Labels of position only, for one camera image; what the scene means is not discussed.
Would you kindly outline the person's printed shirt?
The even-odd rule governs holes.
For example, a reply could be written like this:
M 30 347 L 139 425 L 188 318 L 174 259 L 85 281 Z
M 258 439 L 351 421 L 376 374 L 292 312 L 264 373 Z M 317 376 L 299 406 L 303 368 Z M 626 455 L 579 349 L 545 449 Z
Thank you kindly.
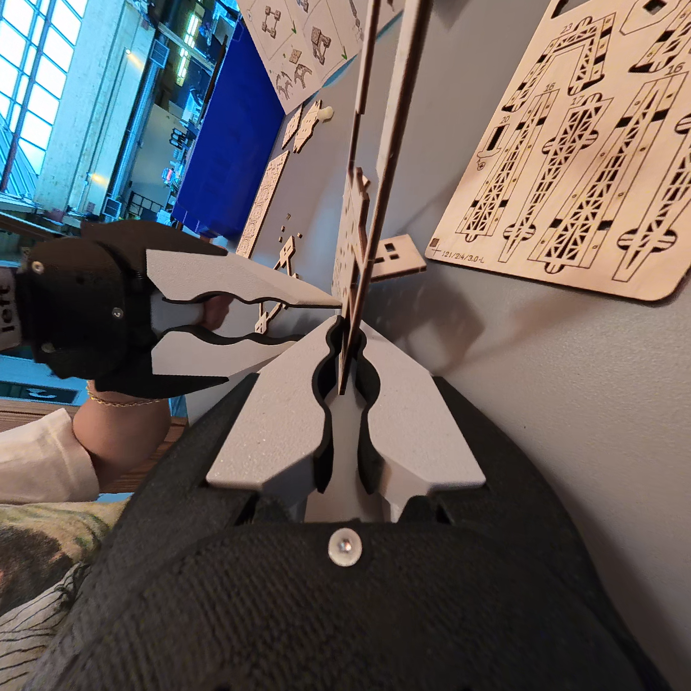
M 28 680 L 129 498 L 1 506 L 2 690 Z

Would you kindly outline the wooden puzzle frame sheet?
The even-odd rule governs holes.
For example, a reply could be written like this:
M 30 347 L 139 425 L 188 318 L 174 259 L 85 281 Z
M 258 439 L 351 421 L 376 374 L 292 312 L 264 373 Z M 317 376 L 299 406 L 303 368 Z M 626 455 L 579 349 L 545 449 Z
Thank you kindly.
M 378 188 L 372 223 L 370 229 L 367 229 L 367 214 L 370 208 L 367 188 L 370 181 L 362 169 L 356 166 L 356 154 L 361 117 L 366 110 L 381 2 L 369 1 L 367 4 L 365 39 L 360 54 L 332 283 L 333 296 L 341 303 L 343 318 L 337 380 L 339 394 L 345 393 L 348 384 L 350 365 L 358 341 L 367 290 L 372 281 L 376 251 L 390 202 L 432 6 L 431 1 L 406 1 L 403 7 L 402 25 L 376 163 Z

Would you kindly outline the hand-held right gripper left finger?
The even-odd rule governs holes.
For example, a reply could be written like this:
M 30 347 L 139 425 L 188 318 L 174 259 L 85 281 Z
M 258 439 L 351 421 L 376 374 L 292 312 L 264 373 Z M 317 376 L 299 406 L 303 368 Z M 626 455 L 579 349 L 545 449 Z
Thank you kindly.
M 326 399 L 342 332 L 342 317 L 333 316 L 260 370 L 207 473 L 210 486 L 278 497 L 288 509 L 325 492 L 334 456 Z

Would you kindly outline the person's left forearm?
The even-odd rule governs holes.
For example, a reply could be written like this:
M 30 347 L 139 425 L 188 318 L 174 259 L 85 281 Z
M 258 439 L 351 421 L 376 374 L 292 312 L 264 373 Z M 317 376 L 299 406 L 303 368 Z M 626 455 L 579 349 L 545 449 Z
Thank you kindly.
M 60 408 L 1 433 L 1 503 L 95 501 L 149 459 L 170 426 L 167 399 L 92 390 L 73 417 Z

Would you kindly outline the person's left hand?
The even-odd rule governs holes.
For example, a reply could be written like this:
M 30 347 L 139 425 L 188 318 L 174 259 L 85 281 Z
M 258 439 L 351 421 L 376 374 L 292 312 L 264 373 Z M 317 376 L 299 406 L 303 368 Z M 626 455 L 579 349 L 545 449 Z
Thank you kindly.
M 203 315 L 199 326 L 212 332 L 219 329 L 229 313 L 229 306 L 233 300 L 234 298 L 228 294 L 208 298 L 203 303 Z

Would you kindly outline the engraved wooden rectangular plate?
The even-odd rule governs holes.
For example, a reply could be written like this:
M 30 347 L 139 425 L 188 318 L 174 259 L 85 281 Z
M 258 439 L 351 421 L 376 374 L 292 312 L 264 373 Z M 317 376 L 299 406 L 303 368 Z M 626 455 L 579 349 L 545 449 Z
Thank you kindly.
M 245 227 L 238 241 L 236 248 L 238 256 L 251 258 L 288 158 L 289 151 L 283 151 L 281 155 L 275 157 L 267 164 Z

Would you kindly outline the wooden tower parts sheet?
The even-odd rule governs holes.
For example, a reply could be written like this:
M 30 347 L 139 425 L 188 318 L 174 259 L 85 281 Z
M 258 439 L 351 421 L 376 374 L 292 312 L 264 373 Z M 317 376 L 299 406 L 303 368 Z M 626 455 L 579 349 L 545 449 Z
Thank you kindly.
M 690 267 L 690 2 L 551 1 L 430 261 L 659 301 Z

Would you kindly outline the blue plastic bin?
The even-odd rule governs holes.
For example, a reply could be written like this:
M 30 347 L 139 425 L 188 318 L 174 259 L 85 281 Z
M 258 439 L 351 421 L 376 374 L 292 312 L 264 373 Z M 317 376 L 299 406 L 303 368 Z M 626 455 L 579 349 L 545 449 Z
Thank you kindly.
M 227 45 L 171 217 L 199 236 L 237 239 L 284 116 L 241 20 Z

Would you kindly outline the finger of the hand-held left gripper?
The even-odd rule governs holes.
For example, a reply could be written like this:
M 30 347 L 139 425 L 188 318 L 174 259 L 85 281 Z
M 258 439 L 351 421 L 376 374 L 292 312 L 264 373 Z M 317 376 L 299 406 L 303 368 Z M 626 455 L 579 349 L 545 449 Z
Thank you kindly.
M 223 337 L 198 325 L 168 330 L 151 351 L 154 375 L 227 377 L 258 372 L 303 338 L 251 333 Z
M 291 307 L 341 307 L 339 299 L 323 290 L 236 254 L 148 249 L 146 275 L 166 301 L 177 304 L 226 294 L 245 304 L 276 301 Z

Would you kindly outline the paper instruction sheet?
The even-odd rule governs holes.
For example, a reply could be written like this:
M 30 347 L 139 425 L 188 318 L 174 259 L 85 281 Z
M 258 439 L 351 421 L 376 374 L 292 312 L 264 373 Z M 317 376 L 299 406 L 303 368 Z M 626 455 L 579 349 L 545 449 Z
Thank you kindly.
M 376 39 L 403 11 L 404 1 L 238 1 L 269 81 L 268 100 L 252 98 L 264 114 L 276 101 L 289 113 L 358 55 L 369 77 Z

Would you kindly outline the large paned window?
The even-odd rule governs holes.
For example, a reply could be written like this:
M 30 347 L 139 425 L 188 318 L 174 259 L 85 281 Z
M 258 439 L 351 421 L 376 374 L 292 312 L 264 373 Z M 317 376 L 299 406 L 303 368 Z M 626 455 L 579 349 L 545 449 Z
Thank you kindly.
M 3 194 L 35 194 L 87 4 L 1 2 Z

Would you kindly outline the wooden linked squares piece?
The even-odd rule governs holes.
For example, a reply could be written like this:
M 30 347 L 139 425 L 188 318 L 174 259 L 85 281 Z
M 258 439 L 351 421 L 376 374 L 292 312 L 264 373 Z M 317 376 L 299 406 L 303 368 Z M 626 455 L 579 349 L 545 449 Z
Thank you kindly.
M 285 270 L 287 275 L 296 280 L 300 280 L 301 278 L 299 274 L 294 271 L 294 268 L 292 267 L 292 258 L 296 250 L 296 237 L 288 237 L 288 239 L 281 246 L 279 259 L 274 265 L 273 269 L 275 271 Z M 271 300 L 261 301 L 258 304 L 258 320 L 254 326 L 254 331 L 257 334 L 266 334 L 271 321 L 273 321 L 280 312 L 289 308 L 289 305 L 286 303 L 276 301 L 275 304 L 271 305 L 271 302 Z

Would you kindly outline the dark sign panel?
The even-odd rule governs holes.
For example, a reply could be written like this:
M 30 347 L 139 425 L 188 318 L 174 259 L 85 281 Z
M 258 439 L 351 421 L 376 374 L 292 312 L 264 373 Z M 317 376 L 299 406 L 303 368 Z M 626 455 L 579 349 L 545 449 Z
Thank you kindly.
M 1 381 L 1 398 L 58 405 L 73 405 L 79 397 L 76 390 L 59 387 Z

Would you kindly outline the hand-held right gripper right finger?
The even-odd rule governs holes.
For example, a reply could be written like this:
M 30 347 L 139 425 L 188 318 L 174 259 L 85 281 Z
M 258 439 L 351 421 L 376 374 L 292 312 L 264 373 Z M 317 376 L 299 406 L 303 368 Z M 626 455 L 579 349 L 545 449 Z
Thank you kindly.
M 366 323 L 357 350 L 365 402 L 358 474 L 396 523 L 412 497 L 480 488 L 486 477 L 429 371 Z

